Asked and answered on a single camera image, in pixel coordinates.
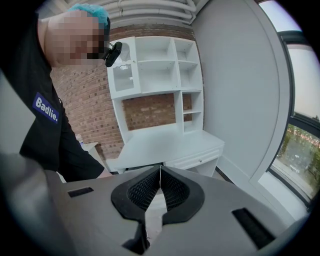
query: brick wall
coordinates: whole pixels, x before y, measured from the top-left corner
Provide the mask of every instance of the brick wall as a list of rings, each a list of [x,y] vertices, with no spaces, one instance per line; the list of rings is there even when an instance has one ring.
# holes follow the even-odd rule
[[[172,25],[142,24],[110,31],[110,41],[147,36],[195,40],[192,29]],[[104,63],[90,70],[81,67],[54,68],[51,77],[75,134],[80,134],[84,143],[99,142],[96,147],[103,159],[117,158],[124,143],[112,105]],[[122,103],[130,130],[175,122],[172,94],[133,98]]]

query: floor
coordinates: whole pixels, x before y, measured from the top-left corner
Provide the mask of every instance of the floor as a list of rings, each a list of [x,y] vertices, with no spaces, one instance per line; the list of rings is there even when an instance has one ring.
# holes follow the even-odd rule
[[[213,173],[213,178],[226,181],[217,171]],[[167,212],[166,201],[161,189],[158,190],[149,208],[145,212],[145,229],[147,240],[150,245],[154,242],[162,230],[162,216]]]

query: shirt sleeve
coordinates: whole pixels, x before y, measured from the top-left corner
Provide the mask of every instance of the shirt sleeve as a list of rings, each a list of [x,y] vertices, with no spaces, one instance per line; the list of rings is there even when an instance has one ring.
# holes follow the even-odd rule
[[[65,108],[62,106],[61,136],[59,143],[58,172],[66,182],[97,178],[105,169],[89,153],[82,149],[69,124]]]

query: black slot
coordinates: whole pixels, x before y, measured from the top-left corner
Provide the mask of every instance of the black slot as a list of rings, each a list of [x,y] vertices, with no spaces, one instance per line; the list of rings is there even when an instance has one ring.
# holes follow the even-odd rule
[[[71,198],[74,198],[74,197],[81,196],[81,195],[84,195],[84,194],[92,192],[92,191],[94,191],[94,190],[91,187],[87,186],[87,187],[83,187],[80,189],[68,191],[68,194]]]
[[[234,210],[232,214],[258,249],[265,247],[275,239],[246,208]]]

